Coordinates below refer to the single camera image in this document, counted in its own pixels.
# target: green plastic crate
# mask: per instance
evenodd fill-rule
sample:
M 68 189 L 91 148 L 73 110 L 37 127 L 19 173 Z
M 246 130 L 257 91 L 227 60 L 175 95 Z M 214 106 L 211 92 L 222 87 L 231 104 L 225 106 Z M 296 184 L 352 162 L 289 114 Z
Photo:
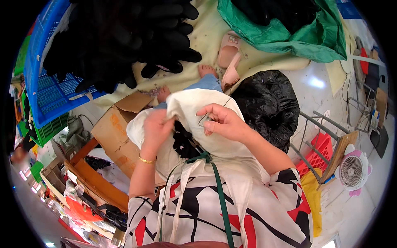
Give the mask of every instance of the green plastic crate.
M 18 76 L 19 74 L 23 73 L 23 68 L 25 66 L 25 59 L 26 59 L 26 54 L 27 54 L 27 49 L 29 46 L 29 41 L 30 41 L 31 35 L 25 38 L 25 40 L 22 43 L 22 46 L 19 50 L 17 61 L 15 62 L 15 70 L 14 70 L 14 75 Z
M 25 112 L 23 110 L 23 103 L 25 101 L 26 94 L 25 92 L 22 93 L 22 115 L 25 117 Z M 40 147 L 43 147 L 50 139 L 52 139 L 57 133 L 59 133 L 62 129 L 64 129 L 67 126 L 67 118 L 69 117 L 69 113 L 66 112 L 60 117 L 55 118 L 52 120 L 50 123 L 46 124 L 40 129 L 37 129 L 35 127 L 36 133 L 37 133 L 37 140 L 32 140 Z M 22 134 L 24 134 L 25 124 L 23 123 L 19 127 L 21 128 Z
M 40 176 L 40 171 L 41 169 L 44 167 L 44 165 L 37 161 L 31 168 L 30 168 L 30 172 L 32 173 L 33 178 L 36 180 L 36 182 L 40 182 L 42 180 L 41 176 Z

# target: green plastic bag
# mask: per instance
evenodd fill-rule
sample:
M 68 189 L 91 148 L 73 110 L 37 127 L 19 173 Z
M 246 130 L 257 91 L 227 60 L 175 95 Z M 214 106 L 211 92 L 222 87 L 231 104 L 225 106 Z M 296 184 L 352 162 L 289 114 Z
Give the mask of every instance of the green plastic bag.
M 223 20 L 242 39 L 264 52 L 291 52 L 318 63 L 347 60 L 346 41 L 335 0 L 315 0 L 320 11 L 311 24 L 291 35 L 276 18 L 268 26 L 253 23 L 230 0 L 218 1 Z

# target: electric fan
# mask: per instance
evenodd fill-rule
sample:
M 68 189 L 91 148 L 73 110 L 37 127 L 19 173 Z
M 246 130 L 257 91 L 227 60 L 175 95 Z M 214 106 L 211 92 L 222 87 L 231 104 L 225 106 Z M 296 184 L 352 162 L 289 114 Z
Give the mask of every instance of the electric fan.
M 339 178 L 346 190 L 355 191 L 364 186 L 368 175 L 372 171 L 366 153 L 356 150 L 354 145 L 349 144 L 345 150 L 345 157 L 340 166 L 335 170 L 335 177 Z

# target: cardboard box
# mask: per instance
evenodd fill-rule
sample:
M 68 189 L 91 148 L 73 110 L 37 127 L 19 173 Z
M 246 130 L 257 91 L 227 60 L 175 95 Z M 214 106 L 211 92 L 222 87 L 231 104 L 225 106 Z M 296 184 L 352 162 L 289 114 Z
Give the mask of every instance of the cardboard box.
M 115 103 L 91 130 L 105 153 L 128 177 L 139 159 L 139 148 L 128 138 L 127 125 L 152 100 L 151 96 L 134 92 Z M 155 184 L 163 182 L 156 173 Z
M 381 88 L 376 90 L 376 110 L 379 111 L 380 117 L 378 122 L 378 127 L 380 129 L 383 128 L 383 123 L 386 118 L 386 110 L 387 110 L 387 93 L 384 92 Z

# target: red bag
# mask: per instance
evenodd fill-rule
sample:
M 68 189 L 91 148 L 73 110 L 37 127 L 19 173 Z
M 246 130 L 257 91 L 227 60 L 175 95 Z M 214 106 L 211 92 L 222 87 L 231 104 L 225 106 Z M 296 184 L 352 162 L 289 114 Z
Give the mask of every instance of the red bag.
M 99 215 L 93 216 L 91 212 L 91 208 L 89 206 L 86 207 L 86 211 L 84 211 L 84 207 L 80 205 L 77 201 L 73 201 L 70 197 L 66 197 L 66 203 L 70 207 L 70 211 L 72 213 L 72 217 L 76 219 L 81 219 L 83 221 L 103 221 L 102 217 Z

